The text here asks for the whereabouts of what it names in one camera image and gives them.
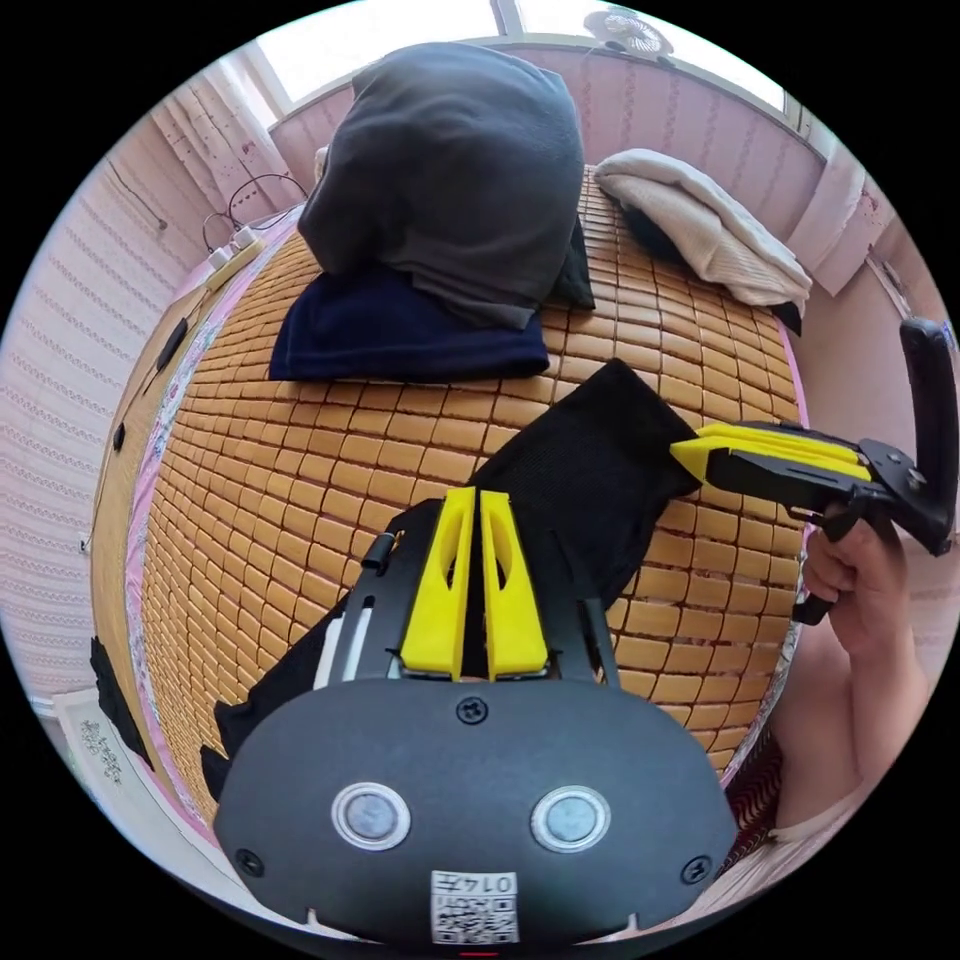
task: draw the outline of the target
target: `red fabric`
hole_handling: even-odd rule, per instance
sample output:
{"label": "red fabric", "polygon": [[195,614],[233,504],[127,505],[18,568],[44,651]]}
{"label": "red fabric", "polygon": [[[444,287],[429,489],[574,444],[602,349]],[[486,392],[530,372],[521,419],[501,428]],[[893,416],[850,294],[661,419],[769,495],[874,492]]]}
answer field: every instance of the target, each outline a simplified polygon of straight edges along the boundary
{"label": "red fabric", "polygon": [[727,788],[727,800],[740,831],[720,874],[753,853],[773,829],[782,760],[776,740],[765,730]]}

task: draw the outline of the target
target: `window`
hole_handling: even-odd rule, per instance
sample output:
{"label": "window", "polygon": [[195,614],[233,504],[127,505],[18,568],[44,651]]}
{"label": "window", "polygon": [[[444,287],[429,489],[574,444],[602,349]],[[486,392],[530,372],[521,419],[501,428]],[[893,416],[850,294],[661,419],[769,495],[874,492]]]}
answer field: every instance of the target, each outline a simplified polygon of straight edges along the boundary
{"label": "window", "polygon": [[[416,43],[485,40],[553,42],[592,46],[583,25],[589,13],[612,3],[598,0],[353,0],[278,27],[247,44],[236,56],[258,116],[272,124],[319,91]],[[658,17],[639,16],[673,47],[681,70],[720,82],[785,115],[794,129],[797,104],[769,77],[732,53]]]}
{"label": "window", "polygon": [[256,43],[293,105],[392,50],[498,32],[490,0],[354,0],[271,30]]}
{"label": "window", "polygon": [[[608,9],[612,4],[596,0],[516,0],[520,21],[527,33],[553,33],[575,37],[589,37],[583,20],[588,13]],[[659,30],[673,46],[673,58],[699,67],[707,73],[732,83],[753,96],[784,110],[783,87],[755,70],[732,53],[727,53],[709,40],[698,37],[657,17],[638,13],[638,16]]]}

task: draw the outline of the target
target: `headset screw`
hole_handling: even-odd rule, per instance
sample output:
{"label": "headset screw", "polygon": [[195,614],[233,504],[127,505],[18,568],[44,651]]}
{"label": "headset screw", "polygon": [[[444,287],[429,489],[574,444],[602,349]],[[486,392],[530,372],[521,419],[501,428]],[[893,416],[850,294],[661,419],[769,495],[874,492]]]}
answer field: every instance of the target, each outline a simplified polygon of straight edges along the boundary
{"label": "headset screw", "polygon": [[479,697],[467,697],[457,704],[457,719],[463,723],[483,723],[487,712],[487,705]]}
{"label": "headset screw", "polygon": [[708,876],[712,867],[713,861],[709,857],[694,857],[681,871],[680,879],[692,887]]}
{"label": "headset screw", "polygon": [[237,851],[237,865],[248,877],[263,876],[263,861],[249,850]]}

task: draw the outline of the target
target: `cable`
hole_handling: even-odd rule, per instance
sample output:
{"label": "cable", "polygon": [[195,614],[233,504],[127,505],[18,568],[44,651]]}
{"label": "cable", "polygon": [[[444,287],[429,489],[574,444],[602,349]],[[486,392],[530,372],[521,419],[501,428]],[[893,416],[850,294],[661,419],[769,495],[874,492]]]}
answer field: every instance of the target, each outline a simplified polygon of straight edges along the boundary
{"label": "cable", "polygon": [[[235,224],[237,224],[237,227],[238,227],[238,228],[241,227],[242,224],[237,223],[237,220],[236,220],[236,218],[235,218],[234,215],[233,215],[233,204],[234,204],[234,202],[236,201],[237,196],[239,195],[239,193],[240,193],[241,190],[245,190],[245,189],[246,189],[247,187],[249,187],[251,184],[256,183],[258,180],[262,180],[264,177],[276,177],[276,178],[279,179],[279,180],[289,180],[289,181],[290,181],[292,184],[294,184],[294,185],[297,187],[297,189],[303,194],[303,199],[304,199],[304,200],[309,200],[309,199],[310,199],[310,194],[307,193],[307,191],[303,188],[303,185],[300,183],[300,181],[299,181],[299,180],[296,180],[294,177],[291,177],[289,174],[286,174],[286,173],[261,173],[259,176],[251,177],[246,183],[240,184],[240,186],[237,187],[237,189],[233,191],[233,196],[230,198],[230,202],[227,204],[227,216],[228,216],[231,220],[233,220],[233,222],[234,222]],[[276,217],[276,219],[274,219],[274,220],[271,221],[270,223],[260,224],[259,226],[251,227],[251,229],[253,229],[253,230],[269,230],[270,227],[272,227],[275,223],[279,223],[280,220],[281,220],[283,217],[286,216],[286,214],[287,214],[287,211],[284,210],[283,213],[278,214],[277,217]]]}
{"label": "cable", "polygon": [[[245,181],[244,183],[241,183],[240,186],[233,191],[233,196],[230,197],[230,202],[227,204],[227,209],[224,212],[216,210],[213,213],[209,214],[204,219],[203,225],[200,228],[200,233],[203,237],[204,246],[206,246],[207,248],[207,253],[213,253],[213,247],[210,246],[210,241],[207,239],[207,224],[214,217],[222,217],[224,220],[230,221],[230,224],[233,227],[234,231],[241,230],[244,227],[244,224],[240,223],[240,221],[237,220],[237,218],[233,215],[233,204],[236,201],[237,196],[240,194],[241,190],[245,190],[251,184],[256,183],[258,180],[262,180],[264,177],[276,177],[278,180],[289,180],[291,183],[295,184],[297,189],[303,194],[304,200],[308,200],[310,198],[310,194],[307,193],[307,191],[303,188],[303,185],[300,183],[300,181],[295,179],[294,177],[291,177],[289,174],[261,173],[255,177],[251,177],[249,180]],[[281,213],[278,213],[277,216],[274,219],[272,219],[269,223],[261,223],[255,227],[251,226],[250,229],[251,230],[269,230],[270,227],[279,223],[287,215],[288,212],[289,210],[284,210]]]}
{"label": "cable", "polygon": [[166,230],[167,227],[170,226],[170,224],[167,223],[167,221],[164,220],[163,217],[158,216],[156,213],[154,213],[154,212],[153,212],[153,208],[150,206],[150,204],[147,203],[147,201],[144,200],[143,197],[141,197],[140,194],[137,193],[136,190],[134,190],[132,187],[128,187],[128,186],[127,186],[126,181],[123,179],[123,177],[120,176],[120,171],[117,170],[117,168],[113,165],[113,161],[112,161],[112,160],[107,160],[107,163],[110,165],[110,169],[113,171],[113,175],[114,175],[114,176],[117,178],[117,180],[120,182],[120,186],[123,187],[123,189],[126,190],[127,193],[130,193],[130,194],[132,194],[133,196],[135,196],[135,197],[140,201],[140,203],[143,204],[143,206],[146,208],[146,210],[147,210],[147,212],[150,214],[150,216],[153,217],[153,219],[157,221],[157,226],[158,226],[161,230]]}
{"label": "cable", "polygon": [[234,230],[239,229],[239,226],[240,226],[240,224],[238,224],[237,221],[234,220],[233,217],[231,217],[229,214],[220,213],[219,211],[216,211],[216,210],[213,213],[207,214],[207,216],[203,218],[203,225],[200,227],[200,235],[203,237],[204,244],[206,244],[207,253],[213,253],[213,247],[210,246],[210,241],[207,239],[207,224],[214,217],[222,217],[224,220],[229,220],[230,225],[233,227]]}

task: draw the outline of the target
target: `skin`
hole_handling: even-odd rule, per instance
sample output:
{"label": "skin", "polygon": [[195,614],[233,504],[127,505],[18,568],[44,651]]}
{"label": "skin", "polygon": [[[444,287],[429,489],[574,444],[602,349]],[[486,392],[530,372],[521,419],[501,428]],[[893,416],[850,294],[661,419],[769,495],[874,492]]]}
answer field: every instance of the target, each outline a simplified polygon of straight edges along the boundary
{"label": "skin", "polygon": [[817,530],[803,579],[834,603],[806,627],[770,718],[783,754],[778,827],[828,810],[889,770],[926,707],[929,682],[909,622],[907,565],[891,524],[839,543]]}

